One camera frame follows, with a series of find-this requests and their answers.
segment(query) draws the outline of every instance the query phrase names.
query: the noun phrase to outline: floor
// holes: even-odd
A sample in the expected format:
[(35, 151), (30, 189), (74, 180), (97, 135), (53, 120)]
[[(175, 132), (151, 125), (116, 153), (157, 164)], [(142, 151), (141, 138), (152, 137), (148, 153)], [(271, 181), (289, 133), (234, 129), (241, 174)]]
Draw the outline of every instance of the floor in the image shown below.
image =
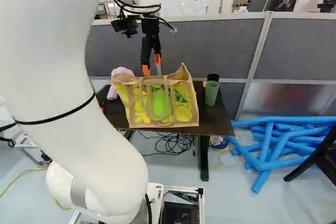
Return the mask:
[[(144, 132), (146, 136), (154, 133)], [(251, 133), (238, 130), (243, 144), (252, 142)], [(141, 154), (154, 152), (155, 139), (145, 139), (136, 132), (132, 144)], [(180, 156), (145, 157), (151, 182), (173, 186), (198, 186), (205, 190), (206, 224), (217, 223), (320, 223), (336, 220), (336, 187), (312, 167), (296, 180), (282, 178), (291, 168), (272, 172), (264, 188), (255, 195), (250, 187), (257, 174), (246, 171), (239, 161), (233, 168), (219, 167), (221, 153), (210, 149), (210, 179), (199, 178), (197, 159), (192, 150)], [(230, 154), (221, 155), (222, 163), (237, 162)], [(20, 172), (36, 166), (19, 150), (0, 143), (0, 190)], [(45, 184), (45, 172), (24, 175), (0, 198), (0, 220), (4, 224), (68, 224), (72, 210), (62, 211), (54, 204)]]

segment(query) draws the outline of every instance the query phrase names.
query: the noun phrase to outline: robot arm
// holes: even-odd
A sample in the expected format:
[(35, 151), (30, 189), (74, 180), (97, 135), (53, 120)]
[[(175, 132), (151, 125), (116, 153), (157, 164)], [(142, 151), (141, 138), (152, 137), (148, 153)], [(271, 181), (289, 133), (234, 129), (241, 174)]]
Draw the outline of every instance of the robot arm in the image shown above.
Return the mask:
[(98, 0), (0, 3), (1, 93), (14, 119), (54, 160), (50, 191), (105, 223), (129, 223), (145, 196), (148, 170), (90, 99), (85, 45)]

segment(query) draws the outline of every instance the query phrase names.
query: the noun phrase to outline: black cable bundle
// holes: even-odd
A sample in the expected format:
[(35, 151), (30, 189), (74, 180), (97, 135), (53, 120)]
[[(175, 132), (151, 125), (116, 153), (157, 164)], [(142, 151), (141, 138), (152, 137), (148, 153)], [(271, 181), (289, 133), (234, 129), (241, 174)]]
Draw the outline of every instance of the black cable bundle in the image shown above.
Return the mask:
[[(147, 137), (143, 135), (140, 131), (138, 131), (144, 138), (159, 138), (155, 144), (156, 153), (146, 154), (143, 156), (152, 156), (157, 154), (162, 155), (171, 155), (171, 156), (179, 156), (180, 154), (189, 151), (192, 148), (192, 145), (195, 147), (195, 135), (187, 135), (187, 134), (168, 134), (163, 135), (157, 132), (157, 136)], [(158, 148), (160, 143), (164, 143), (165, 150), (160, 150)]]
[[(160, 23), (164, 24), (165, 26), (171, 28), (173, 31), (176, 31), (166, 20), (164, 20), (161, 17), (157, 17), (154, 15), (154, 13), (157, 13), (159, 10), (161, 10), (161, 4), (156, 4), (156, 5), (130, 5), (127, 4), (125, 2), (123, 2), (122, 0), (113, 0), (116, 5), (118, 5), (120, 7), (120, 16), (122, 18), (125, 18), (125, 14), (124, 14), (124, 10), (128, 13), (132, 13), (132, 14), (140, 14), (140, 15), (144, 15), (147, 17), (151, 17), (151, 18), (157, 18), (160, 20)], [(129, 10), (126, 9), (126, 7), (129, 8), (139, 8), (139, 9), (148, 9), (148, 8), (156, 8), (155, 10), (151, 10), (151, 11), (143, 11), (143, 12), (136, 12), (133, 10)]]
[[(0, 132), (3, 132), (3, 131), (5, 131), (5, 130), (10, 129), (10, 128), (14, 127), (16, 124), (17, 124), (17, 123), (11, 123), (11, 124), (2, 126), (2, 127), (0, 127)], [(13, 139), (5, 138), (5, 137), (0, 136), (0, 141), (2, 141), (2, 142), (7, 142), (7, 143), (8, 143), (8, 146), (9, 146), (10, 148), (12, 148), (12, 147), (15, 146), (15, 142), (14, 142)]]

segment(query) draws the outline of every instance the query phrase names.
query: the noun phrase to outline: shelf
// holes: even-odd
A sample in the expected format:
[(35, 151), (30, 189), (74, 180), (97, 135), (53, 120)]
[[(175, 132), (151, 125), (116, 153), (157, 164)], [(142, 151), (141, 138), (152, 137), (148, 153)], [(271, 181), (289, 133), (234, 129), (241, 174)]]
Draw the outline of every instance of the shelf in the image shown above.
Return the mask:
[(237, 7), (237, 6), (242, 6), (242, 5), (250, 5), (251, 3), (241, 3), (241, 4), (233, 4), (233, 6)]

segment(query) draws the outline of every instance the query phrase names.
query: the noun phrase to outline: yellow cable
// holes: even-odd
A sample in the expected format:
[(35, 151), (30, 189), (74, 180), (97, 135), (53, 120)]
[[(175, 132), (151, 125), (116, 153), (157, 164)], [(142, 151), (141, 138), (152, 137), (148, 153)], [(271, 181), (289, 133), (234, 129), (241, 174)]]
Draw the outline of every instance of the yellow cable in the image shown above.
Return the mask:
[(12, 182), (9, 183), (8, 186), (6, 186), (5, 190), (3, 190), (3, 192), (0, 194), (0, 198), (5, 194), (5, 192), (9, 189), (9, 187), (15, 182), (17, 181), (17, 179), (19, 179), (22, 175), (24, 175), (25, 173), (27, 172), (38, 172), (40, 170), (46, 170), (47, 168), (44, 168), (44, 169), (28, 169), (28, 170), (25, 170), (23, 172), (21, 172), (16, 178), (13, 179)]
[(58, 206), (58, 208), (60, 208), (62, 210), (70, 210), (71, 209), (70, 207), (63, 207), (63, 206), (61, 206), (55, 198), (54, 198), (54, 202)]
[[(239, 133), (238, 133), (238, 132), (235, 132), (235, 135), (238, 137), (237, 140), (241, 142), (241, 139), (242, 139), (242, 138), (240, 137)], [(222, 150), (222, 149), (217, 149), (217, 148), (214, 148), (214, 149), (217, 150), (217, 151), (220, 151), (220, 152), (221, 152), (221, 153), (218, 155), (218, 162), (219, 162), (219, 165), (210, 165), (209, 168), (219, 168), (219, 167), (234, 168), (234, 167), (236, 167), (236, 166), (238, 165), (239, 161), (242, 162), (242, 160), (240, 159), (240, 156), (238, 156), (237, 162), (235, 162), (234, 164), (232, 164), (232, 165), (226, 165), (226, 164), (223, 164), (223, 162), (222, 162), (222, 160), (221, 160), (221, 156), (222, 156), (223, 154), (227, 154), (227, 153), (229, 153), (229, 152), (233, 149), (233, 147), (232, 147), (232, 145), (231, 145), (230, 142), (228, 143), (228, 148), (225, 148), (224, 150)]]
[[(11, 186), (15, 181), (17, 181), (22, 175), (24, 175), (24, 174), (26, 174), (26, 173), (28, 173), (28, 172), (39, 172), (39, 171), (41, 171), (41, 170), (46, 170), (46, 169), (47, 169), (47, 168), (24, 170), (24, 171), (21, 172), (19, 175), (17, 175), (17, 177), (14, 178), (13, 181), (10, 182), (8, 186), (6, 186), (6, 188), (5, 188), (5, 189), (2, 191), (2, 193), (0, 194), (0, 198), (5, 194), (5, 192), (10, 188), (10, 186)], [(57, 202), (56, 199), (54, 199), (54, 202), (55, 202), (55, 204), (56, 204), (60, 209), (62, 209), (62, 210), (69, 210), (69, 209), (71, 209), (71, 208), (65, 208), (65, 207), (62, 207), (62, 206)]]

